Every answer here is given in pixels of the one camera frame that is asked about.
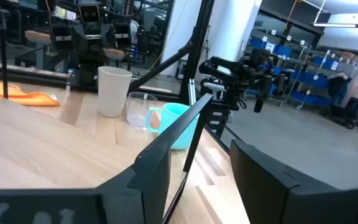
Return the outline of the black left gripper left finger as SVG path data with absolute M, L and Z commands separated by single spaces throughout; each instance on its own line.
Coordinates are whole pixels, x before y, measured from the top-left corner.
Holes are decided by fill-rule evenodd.
M 97 188 L 107 224 L 162 224 L 169 184 L 169 148 L 144 149 L 131 166 Z

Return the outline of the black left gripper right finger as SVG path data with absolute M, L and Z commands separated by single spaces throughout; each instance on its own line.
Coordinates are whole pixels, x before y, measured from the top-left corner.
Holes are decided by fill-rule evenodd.
M 235 139 L 234 180 L 251 224 L 358 224 L 358 190 L 340 190 Z

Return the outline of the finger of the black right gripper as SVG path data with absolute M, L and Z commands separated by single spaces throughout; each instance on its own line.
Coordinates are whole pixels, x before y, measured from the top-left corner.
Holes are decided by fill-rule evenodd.
M 82 25 L 70 25 L 69 30 L 74 43 L 86 42 L 86 34 Z
M 101 24 L 101 40 L 103 42 L 115 42 L 115 29 L 112 24 Z

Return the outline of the tall off-white cup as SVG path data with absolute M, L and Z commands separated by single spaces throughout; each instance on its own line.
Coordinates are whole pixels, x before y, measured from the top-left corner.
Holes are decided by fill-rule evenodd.
M 115 118 L 121 115 L 131 83 L 132 73 L 117 67 L 98 68 L 98 111 Z

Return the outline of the teal mug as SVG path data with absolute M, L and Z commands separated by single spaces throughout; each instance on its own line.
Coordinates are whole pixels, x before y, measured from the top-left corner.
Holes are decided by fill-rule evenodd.
M 174 123 L 181 115 L 183 115 L 190 107 L 179 103 L 166 103 L 162 108 L 150 107 L 145 117 L 145 126 L 152 133 L 161 134 L 172 123 Z M 153 112 L 161 115 L 160 124 L 157 129 L 150 126 L 150 116 Z M 173 143 L 173 150 L 185 150 L 190 147 L 193 139 L 199 115 L 188 125 L 181 133 L 178 139 Z

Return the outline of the clear glass cup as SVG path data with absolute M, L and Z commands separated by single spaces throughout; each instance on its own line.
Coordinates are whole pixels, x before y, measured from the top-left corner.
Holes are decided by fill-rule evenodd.
M 150 107 L 155 107 L 157 99 L 144 92 L 129 93 L 126 99 L 125 121 L 133 128 L 146 130 L 146 115 Z

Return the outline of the round wooden stool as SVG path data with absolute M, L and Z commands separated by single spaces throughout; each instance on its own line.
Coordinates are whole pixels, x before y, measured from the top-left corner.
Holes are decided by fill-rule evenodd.
M 51 39 L 48 34 L 45 34 L 42 32 L 37 32 L 34 30 L 25 31 L 25 37 L 27 40 L 29 40 L 31 42 L 40 42 L 40 43 L 44 43 L 44 44 L 51 43 Z
M 104 48 L 104 54 L 105 56 L 107 56 L 107 58 L 113 60 L 122 60 L 126 56 L 126 54 L 122 50 L 118 50 L 118 49 Z

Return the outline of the orange cloth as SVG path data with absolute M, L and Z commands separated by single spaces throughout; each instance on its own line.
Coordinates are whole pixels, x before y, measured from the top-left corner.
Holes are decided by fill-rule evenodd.
M 8 84 L 8 99 L 25 106 L 60 106 L 60 102 L 43 92 L 26 93 L 17 85 Z M 3 82 L 0 82 L 0 98 L 4 97 Z

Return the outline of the black wheeled chair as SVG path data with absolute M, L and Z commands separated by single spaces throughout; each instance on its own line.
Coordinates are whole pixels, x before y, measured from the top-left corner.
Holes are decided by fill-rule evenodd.
M 352 78 L 343 72 L 328 78 L 329 105 L 319 111 L 321 116 L 347 129 L 358 127 L 358 95 L 350 97 L 345 107 L 341 106 L 351 81 Z

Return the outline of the storage rack with blue bins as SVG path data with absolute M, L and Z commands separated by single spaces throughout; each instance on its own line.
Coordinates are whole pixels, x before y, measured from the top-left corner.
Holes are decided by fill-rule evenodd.
M 304 105 L 328 106 L 328 77 L 340 65 L 351 66 L 351 75 L 357 70 L 356 63 L 344 60 L 333 50 L 313 49 L 304 40 L 273 29 L 253 29 L 245 55 L 256 48 L 267 50 L 273 58 L 272 73 L 278 80 L 268 92 L 268 99 L 279 105 L 295 101 L 299 109 Z

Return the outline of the long ceiling light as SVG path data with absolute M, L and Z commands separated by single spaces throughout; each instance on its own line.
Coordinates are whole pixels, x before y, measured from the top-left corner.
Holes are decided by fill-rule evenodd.
M 358 28 L 358 24 L 313 23 L 314 27 Z

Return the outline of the black aluminium rig frame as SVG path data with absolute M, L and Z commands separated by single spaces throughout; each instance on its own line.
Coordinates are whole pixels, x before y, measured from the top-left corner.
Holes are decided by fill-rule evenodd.
M 162 62 L 150 72 L 144 76 L 134 80 L 129 85 L 128 92 L 135 92 L 137 90 L 143 90 L 146 93 L 150 93 L 160 101 L 168 103 L 189 103 L 190 94 L 186 91 L 189 87 L 190 79 L 195 77 L 196 72 L 196 60 L 201 57 L 201 39 L 206 37 L 207 27 L 206 24 L 211 17 L 213 10 L 214 0 L 202 0 L 200 12 L 198 15 L 197 23 L 194 28 L 193 34 L 188 43 L 178 50 L 178 52 Z M 185 74 L 181 82 L 181 88 L 179 94 L 165 93 L 161 90 L 148 90 L 143 88 L 142 85 L 152 78 L 156 77 L 160 72 L 179 61 L 183 56 L 189 55 L 187 65 L 185 67 Z M 7 80 L 12 82 L 26 83 L 32 85 L 43 85 L 62 88 L 66 84 L 70 84 L 75 90 L 96 93 L 98 88 L 96 85 L 86 86 L 80 85 L 74 78 L 64 78 L 57 75 L 47 75 L 44 70 L 38 72 L 28 71 L 24 67 L 4 68 L 6 63 L 3 60 L 0 63 L 0 80 Z M 229 152 L 229 147 L 226 146 L 221 140 L 223 129 L 226 127 L 226 121 L 228 119 L 228 112 L 230 110 L 237 111 L 239 106 L 237 102 L 238 96 L 231 94 L 231 100 L 228 103 L 223 103 L 218 100 L 212 100 L 208 111 L 208 120 L 205 124 L 207 132 L 215 139 L 215 141 L 226 151 Z

